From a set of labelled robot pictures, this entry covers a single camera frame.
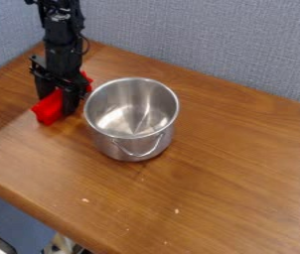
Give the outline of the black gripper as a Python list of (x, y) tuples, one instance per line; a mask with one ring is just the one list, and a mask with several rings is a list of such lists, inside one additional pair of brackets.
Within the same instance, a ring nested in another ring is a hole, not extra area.
[[(57, 89), (54, 79), (77, 81), (80, 79), (82, 57), (88, 50), (82, 49), (84, 38), (75, 38), (67, 44), (57, 44), (45, 39), (46, 56), (33, 55), (31, 74), (35, 76), (35, 85), (39, 99), (45, 99)], [(63, 89), (63, 113), (66, 116), (75, 113), (80, 100), (85, 97), (86, 88), (71, 86)]]

